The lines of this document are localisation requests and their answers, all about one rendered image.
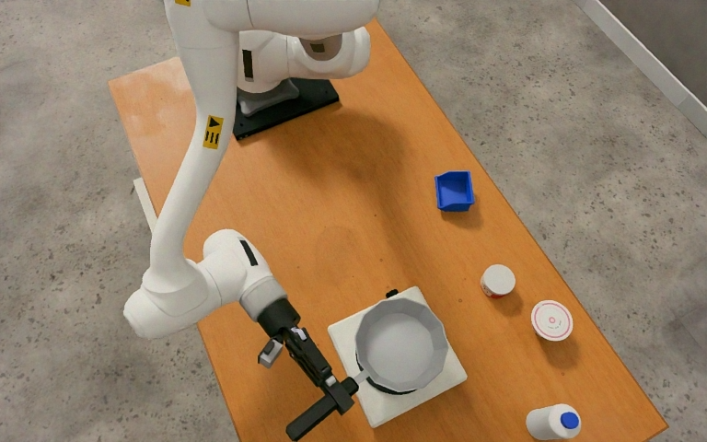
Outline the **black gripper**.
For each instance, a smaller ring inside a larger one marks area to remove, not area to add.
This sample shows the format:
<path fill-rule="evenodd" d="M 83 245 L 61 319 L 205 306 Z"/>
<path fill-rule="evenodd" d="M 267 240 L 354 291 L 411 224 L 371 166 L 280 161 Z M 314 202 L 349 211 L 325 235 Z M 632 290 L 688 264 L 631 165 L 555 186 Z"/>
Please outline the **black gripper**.
<path fill-rule="evenodd" d="M 339 380 L 332 374 L 332 368 L 321 351 L 310 338 L 305 327 L 296 326 L 301 320 L 300 315 L 287 298 L 281 299 L 269 306 L 258 318 L 258 323 L 270 337 L 278 333 L 285 342 L 286 349 L 315 386 L 327 393 L 336 401 L 336 409 L 340 416 L 344 415 L 355 404 Z"/>

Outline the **grey frying pan with black handle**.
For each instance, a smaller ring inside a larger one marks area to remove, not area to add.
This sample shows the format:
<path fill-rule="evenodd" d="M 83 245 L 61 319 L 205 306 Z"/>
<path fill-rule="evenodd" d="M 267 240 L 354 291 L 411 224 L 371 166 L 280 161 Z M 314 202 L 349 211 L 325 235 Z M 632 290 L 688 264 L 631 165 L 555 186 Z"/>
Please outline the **grey frying pan with black handle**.
<path fill-rule="evenodd" d="M 368 377 L 396 392 L 424 389 L 443 371 L 449 349 L 442 321 L 407 297 L 380 300 L 363 314 L 354 342 L 364 370 L 341 382 L 351 397 Z M 338 407 L 327 393 L 307 412 L 318 425 Z"/>

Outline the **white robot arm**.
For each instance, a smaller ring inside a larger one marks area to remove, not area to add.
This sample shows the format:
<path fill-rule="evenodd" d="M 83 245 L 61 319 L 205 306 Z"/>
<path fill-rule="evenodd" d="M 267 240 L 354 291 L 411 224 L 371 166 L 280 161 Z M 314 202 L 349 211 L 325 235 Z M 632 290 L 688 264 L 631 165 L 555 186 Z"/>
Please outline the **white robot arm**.
<path fill-rule="evenodd" d="M 363 72 L 371 48 L 364 25 L 379 10 L 379 0 L 164 4 L 197 118 L 156 222 L 150 268 L 124 306 L 130 326 L 148 340 L 180 332 L 236 301 L 258 323 L 269 306 L 288 299 L 259 251 L 236 230 L 211 235 L 203 245 L 206 259 L 197 264 L 184 257 L 183 241 L 226 153 L 237 100 L 249 117 L 297 98 L 289 77 L 344 79 Z"/>

